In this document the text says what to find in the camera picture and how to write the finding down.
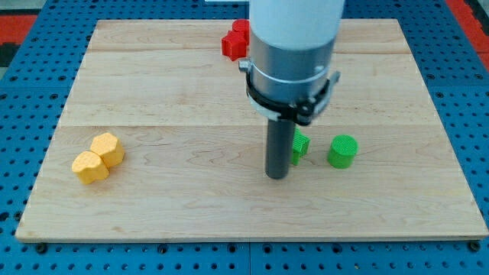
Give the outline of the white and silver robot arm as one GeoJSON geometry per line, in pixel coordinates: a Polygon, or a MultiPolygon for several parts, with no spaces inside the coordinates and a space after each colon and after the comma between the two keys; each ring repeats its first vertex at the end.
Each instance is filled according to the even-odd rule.
{"type": "Polygon", "coordinates": [[[345,0],[251,0],[249,54],[240,60],[251,105],[271,121],[308,125],[340,74],[330,61],[345,0]]]}

